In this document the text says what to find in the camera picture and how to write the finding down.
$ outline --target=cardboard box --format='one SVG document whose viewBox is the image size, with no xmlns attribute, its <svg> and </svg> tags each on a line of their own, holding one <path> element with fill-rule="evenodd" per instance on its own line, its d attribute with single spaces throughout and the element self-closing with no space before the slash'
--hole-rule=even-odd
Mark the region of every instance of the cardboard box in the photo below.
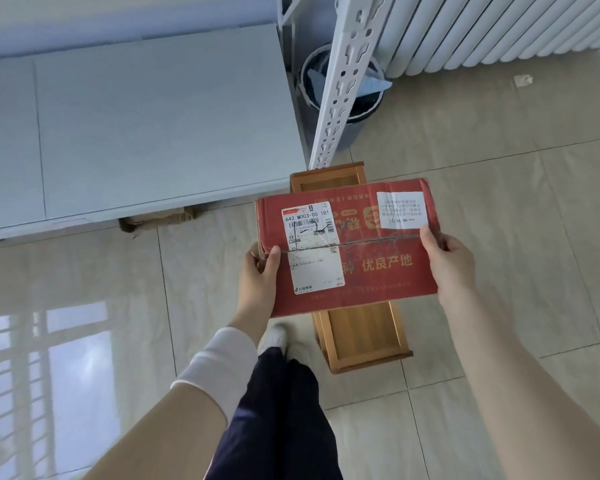
<svg viewBox="0 0 600 480">
<path fill-rule="evenodd" d="M 419 227 L 440 224 L 424 179 L 258 199 L 261 252 L 282 249 L 273 317 L 437 293 Z"/>
</svg>

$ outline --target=person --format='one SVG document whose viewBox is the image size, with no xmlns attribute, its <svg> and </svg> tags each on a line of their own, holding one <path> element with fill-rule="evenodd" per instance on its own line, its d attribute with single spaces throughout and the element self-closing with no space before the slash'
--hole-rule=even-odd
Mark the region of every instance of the person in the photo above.
<svg viewBox="0 0 600 480">
<path fill-rule="evenodd" d="M 490 311 L 476 290 L 471 252 L 448 235 L 440 236 L 441 249 L 426 227 L 420 237 L 507 478 L 600 480 L 600 427 Z M 286 362 L 285 334 L 274 328 L 256 356 L 273 308 L 280 249 L 262 272 L 255 256 L 244 258 L 228 326 L 86 479 L 342 478 L 306 350 L 290 346 Z"/>
</svg>

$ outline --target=person's right arm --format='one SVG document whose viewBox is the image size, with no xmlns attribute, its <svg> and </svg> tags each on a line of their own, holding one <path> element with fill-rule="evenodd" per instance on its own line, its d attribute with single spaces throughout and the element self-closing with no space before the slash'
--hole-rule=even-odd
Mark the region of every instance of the person's right arm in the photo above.
<svg viewBox="0 0 600 480">
<path fill-rule="evenodd" d="M 490 311 L 471 251 L 420 230 L 456 352 L 509 480 L 600 480 L 600 427 Z"/>
</svg>

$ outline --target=wooden crate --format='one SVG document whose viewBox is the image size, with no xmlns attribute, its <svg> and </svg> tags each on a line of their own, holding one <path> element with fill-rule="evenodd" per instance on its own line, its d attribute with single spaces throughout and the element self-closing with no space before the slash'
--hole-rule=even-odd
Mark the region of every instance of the wooden crate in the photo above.
<svg viewBox="0 0 600 480">
<path fill-rule="evenodd" d="M 290 177 L 292 193 L 366 183 L 361 162 Z M 413 355 L 396 307 L 388 301 L 314 312 L 312 319 L 315 338 L 333 374 Z"/>
</svg>

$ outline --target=trash bin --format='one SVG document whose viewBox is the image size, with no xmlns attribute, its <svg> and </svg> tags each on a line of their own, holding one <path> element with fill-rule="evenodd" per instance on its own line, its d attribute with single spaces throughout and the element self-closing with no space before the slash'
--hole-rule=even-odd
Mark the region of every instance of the trash bin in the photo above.
<svg viewBox="0 0 600 480">
<path fill-rule="evenodd" d="M 318 125 L 318 117 L 320 115 L 320 103 L 313 92 L 313 85 L 308 75 L 309 69 L 316 69 L 316 65 L 319 63 L 325 52 L 331 51 L 331 44 L 328 43 L 320 48 L 314 50 L 304 61 L 302 69 L 298 74 L 296 80 L 296 90 L 300 92 L 301 98 L 304 104 L 300 104 L 300 113 L 303 119 L 304 136 L 307 141 L 307 145 L 311 151 L 313 145 L 313 138 L 315 135 L 315 129 Z M 369 67 L 377 72 L 381 79 L 384 79 L 384 72 L 378 61 L 371 57 Z M 338 142 L 337 150 L 343 150 L 348 148 L 356 137 L 359 135 L 364 126 L 364 122 L 376 112 L 380 103 L 382 102 L 384 91 L 380 91 L 365 96 L 356 97 L 353 103 L 353 108 L 347 119 L 340 141 Z"/>
</svg>

